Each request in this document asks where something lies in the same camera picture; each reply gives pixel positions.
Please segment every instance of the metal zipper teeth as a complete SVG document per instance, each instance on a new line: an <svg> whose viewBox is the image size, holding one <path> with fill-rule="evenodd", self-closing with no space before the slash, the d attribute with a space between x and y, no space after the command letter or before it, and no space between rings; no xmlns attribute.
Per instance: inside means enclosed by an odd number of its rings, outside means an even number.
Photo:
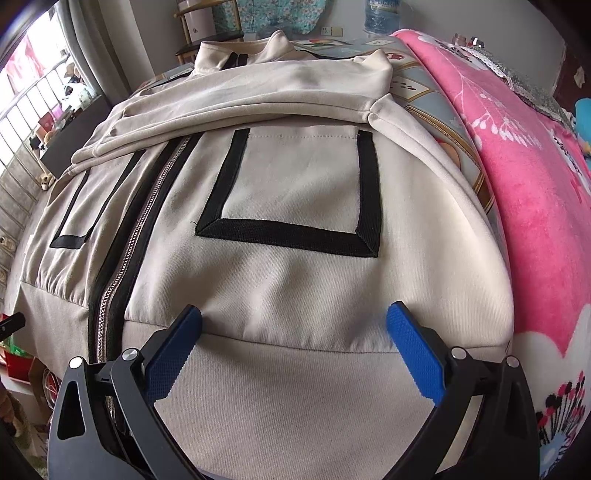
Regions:
<svg viewBox="0 0 591 480"><path fill-rule="evenodd" d="M156 197L158 196L158 192L160 191L160 187L162 186L162 183L163 183L164 179L166 178L166 175L168 174L168 172L170 171L170 169L174 165L174 162L178 159L179 155L183 152L183 150L187 146L187 143L189 143L190 138L191 137L184 137L183 138L183 140L181 141L181 143L178 145L177 149L175 150L174 155L172 157L170 157L170 159L166 162L166 164L164 165L160 174L158 175L158 179L157 179L154 187L152 188L152 191L150 192L150 197L148 198L146 204L144 205L144 208L142 209L142 213L139 216L138 220L136 221L135 226L134 226L134 230L132 231L131 236L129 237L129 241L127 242L127 245L125 247L125 254L123 256L123 260L121 261L121 264L119 266L119 270L117 271L117 273L115 274L115 276L113 277L113 279L111 280L111 282L109 283L109 285L107 286L107 288L105 289L105 291L103 292L103 294L100 298L97 335L96 335L96 357L97 357L97 360L99 363L106 362L106 360L107 360L106 359L106 342L105 342L106 330L107 330L106 316L107 316L107 311L109 310L109 305L111 303L111 300L113 299L113 295L117 291L117 288L119 287L119 284L121 283L121 280L122 280L123 276L125 275L125 272L127 271L127 267L129 265L129 260L131 259L131 255L134 252L135 245L138 241L139 234L142 231L142 228L144 226L146 218L148 217L148 214L150 213L150 210L152 209L152 205L154 204Z"/></svg>

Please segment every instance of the blue gripper pad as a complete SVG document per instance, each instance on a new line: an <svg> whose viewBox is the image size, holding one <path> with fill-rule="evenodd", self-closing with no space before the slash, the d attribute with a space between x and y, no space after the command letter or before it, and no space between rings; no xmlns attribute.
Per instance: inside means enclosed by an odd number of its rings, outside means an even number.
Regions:
<svg viewBox="0 0 591 480"><path fill-rule="evenodd" d="M401 301L388 308L386 326L421 395L438 406L445 395L443 366L421 335L421 326Z"/></svg>
<svg viewBox="0 0 591 480"><path fill-rule="evenodd" d="M149 405L166 398L191 350L201 336L203 319L198 308L187 306L173 324L174 329L146 367L145 399Z"/></svg>

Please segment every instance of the jacket collar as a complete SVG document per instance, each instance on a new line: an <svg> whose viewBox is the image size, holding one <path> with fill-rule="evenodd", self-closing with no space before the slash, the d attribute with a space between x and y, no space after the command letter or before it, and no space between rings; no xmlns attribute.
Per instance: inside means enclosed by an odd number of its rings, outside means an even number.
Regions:
<svg viewBox="0 0 591 480"><path fill-rule="evenodd" d="M239 66L242 62L250 65L276 61L294 51L293 45L281 30L263 40L204 42L197 52L191 76L218 72Z"/></svg>

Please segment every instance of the white jacket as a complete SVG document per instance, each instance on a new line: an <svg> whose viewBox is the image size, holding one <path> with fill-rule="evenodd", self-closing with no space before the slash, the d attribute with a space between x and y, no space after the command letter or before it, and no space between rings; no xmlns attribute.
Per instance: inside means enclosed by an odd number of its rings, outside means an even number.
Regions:
<svg viewBox="0 0 591 480"><path fill-rule="evenodd" d="M222 70L231 47L258 54ZM273 61L291 51L282 34L202 47L195 75L113 110L51 192L17 340L61 374L193 304L204 335L157 408L197 467L382 478L433 406L388 306L499 360L509 276L470 185L388 93L385 54Z"/></svg>

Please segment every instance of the pink blanket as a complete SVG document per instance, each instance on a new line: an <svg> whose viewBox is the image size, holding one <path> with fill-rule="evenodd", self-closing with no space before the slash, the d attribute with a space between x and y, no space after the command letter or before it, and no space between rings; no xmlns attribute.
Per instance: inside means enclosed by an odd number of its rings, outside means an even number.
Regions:
<svg viewBox="0 0 591 480"><path fill-rule="evenodd" d="M540 429L540 477L589 412L591 177L575 137L514 94L469 50L402 30L476 144L505 230L515 300L512 351Z"/></svg>

